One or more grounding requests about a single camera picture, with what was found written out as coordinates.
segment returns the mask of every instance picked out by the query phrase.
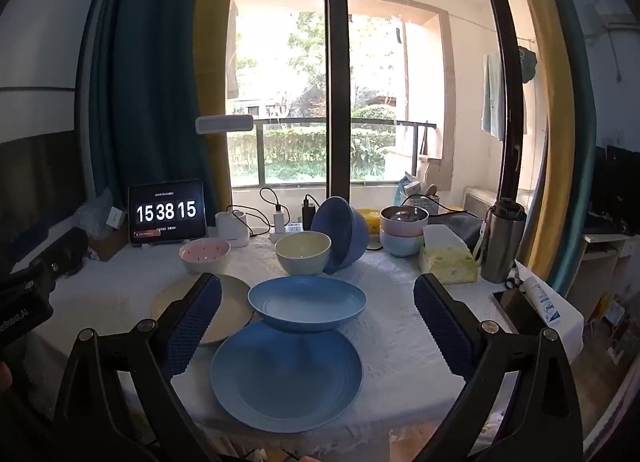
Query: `large blue plate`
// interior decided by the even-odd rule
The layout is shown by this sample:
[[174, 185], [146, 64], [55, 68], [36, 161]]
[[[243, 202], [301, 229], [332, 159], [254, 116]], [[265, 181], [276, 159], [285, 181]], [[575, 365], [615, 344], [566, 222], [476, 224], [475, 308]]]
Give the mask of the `large blue plate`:
[[213, 356], [211, 387], [240, 422], [273, 433], [318, 428], [358, 395], [362, 362], [335, 330], [289, 334], [254, 323]]
[[268, 325], [289, 332], [318, 332], [357, 317], [367, 296], [355, 285], [326, 277], [282, 277], [249, 291], [249, 304]]

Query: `finger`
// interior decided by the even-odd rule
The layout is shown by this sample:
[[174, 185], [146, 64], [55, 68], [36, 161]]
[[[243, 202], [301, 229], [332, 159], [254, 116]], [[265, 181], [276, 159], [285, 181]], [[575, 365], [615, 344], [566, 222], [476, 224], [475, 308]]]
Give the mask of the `finger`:
[[4, 392], [5, 390], [9, 389], [12, 382], [14, 381], [11, 377], [9, 367], [0, 362], [0, 392]]

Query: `black window frame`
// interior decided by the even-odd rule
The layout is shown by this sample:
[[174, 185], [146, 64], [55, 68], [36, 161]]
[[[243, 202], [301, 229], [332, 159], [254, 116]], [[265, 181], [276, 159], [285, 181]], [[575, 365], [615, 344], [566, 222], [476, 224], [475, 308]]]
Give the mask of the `black window frame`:
[[[522, 70], [509, 0], [490, 0], [506, 92], [505, 136], [498, 197], [515, 200], [520, 180], [524, 99]], [[347, 201], [351, 190], [351, 74], [347, 0], [324, 0], [326, 41], [327, 197]]]

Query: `hedge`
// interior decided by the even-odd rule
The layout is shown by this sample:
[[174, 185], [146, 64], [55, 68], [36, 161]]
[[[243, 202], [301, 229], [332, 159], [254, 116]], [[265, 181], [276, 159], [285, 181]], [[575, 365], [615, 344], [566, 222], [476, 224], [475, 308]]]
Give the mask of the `hedge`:
[[[229, 163], [234, 171], [257, 171], [255, 130], [228, 134]], [[396, 143], [396, 129], [376, 126], [351, 128], [351, 178], [380, 177], [384, 171], [383, 148]], [[326, 126], [279, 127], [264, 131], [264, 163], [267, 176], [275, 172], [283, 180], [295, 178], [295, 172], [321, 175], [326, 164]]]

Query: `digital clock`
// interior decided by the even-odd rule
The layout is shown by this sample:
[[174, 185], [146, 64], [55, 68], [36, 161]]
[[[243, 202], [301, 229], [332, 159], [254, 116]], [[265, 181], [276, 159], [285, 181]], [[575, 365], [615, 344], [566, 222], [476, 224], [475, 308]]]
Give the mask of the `digital clock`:
[[129, 188], [132, 244], [174, 242], [206, 234], [202, 181], [162, 182]]

